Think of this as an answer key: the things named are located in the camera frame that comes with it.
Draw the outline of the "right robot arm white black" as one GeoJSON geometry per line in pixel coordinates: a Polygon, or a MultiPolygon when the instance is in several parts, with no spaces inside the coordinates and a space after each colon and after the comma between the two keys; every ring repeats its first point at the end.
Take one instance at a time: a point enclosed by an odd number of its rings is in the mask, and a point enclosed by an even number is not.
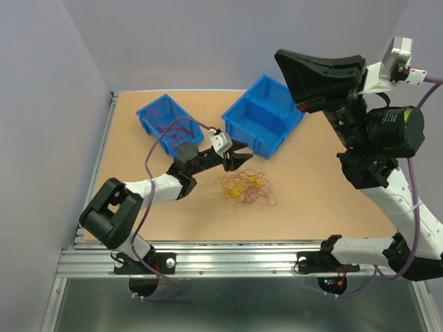
{"type": "Polygon", "coordinates": [[[410,59],[408,51],[388,52],[373,65],[359,55],[325,59],[284,49],[275,53],[296,108],[325,115],[345,147],[338,154],[345,178],[396,228],[394,235],[379,239],[332,235],[319,250],[300,253],[299,273],[338,273],[369,264],[389,267],[410,281],[442,276],[442,224],[420,201],[414,176],[399,166],[424,142],[422,110],[389,104],[370,110],[364,98],[387,98],[401,83],[426,81],[426,71],[411,66],[410,59]]]}

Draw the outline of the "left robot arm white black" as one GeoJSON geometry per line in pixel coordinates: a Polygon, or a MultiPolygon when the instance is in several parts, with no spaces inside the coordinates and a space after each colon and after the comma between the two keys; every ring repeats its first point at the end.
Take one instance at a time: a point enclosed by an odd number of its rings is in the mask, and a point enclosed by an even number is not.
{"type": "Polygon", "coordinates": [[[79,218],[79,224],[107,249],[118,251],[129,259],[138,272],[162,276],[165,265],[155,260],[155,249],[134,230],[138,213],[150,211],[152,205],[185,198],[197,185],[195,174],[221,165],[226,172],[239,169],[253,154],[238,153],[248,147],[232,140],[222,147],[221,136],[216,135],[211,148],[199,151],[193,142],[179,145],[173,163],[166,173],[136,182],[122,182],[117,178],[106,180],[79,218]]]}

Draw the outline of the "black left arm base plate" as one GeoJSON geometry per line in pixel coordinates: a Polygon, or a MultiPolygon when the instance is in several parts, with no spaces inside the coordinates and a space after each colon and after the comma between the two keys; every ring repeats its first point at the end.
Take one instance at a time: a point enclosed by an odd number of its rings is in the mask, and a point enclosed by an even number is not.
{"type": "MultiPolygon", "coordinates": [[[[139,261],[134,261],[122,252],[113,251],[110,254],[114,260],[114,274],[116,275],[144,275],[152,272],[139,261]]],[[[154,270],[164,274],[175,274],[176,254],[174,252],[148,253],[143,261],[154,270]]]]}

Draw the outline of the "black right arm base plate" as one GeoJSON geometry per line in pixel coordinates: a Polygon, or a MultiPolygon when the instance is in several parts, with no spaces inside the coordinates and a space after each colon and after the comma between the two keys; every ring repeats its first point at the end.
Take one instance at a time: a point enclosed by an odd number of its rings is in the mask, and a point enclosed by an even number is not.
{"type": "Polygon", "coordinates": [[[341,264],[328,252],[302,251],[297,253],[294,270],[301,274],[310,273],[357,273],[360,266],[341,264]]]}

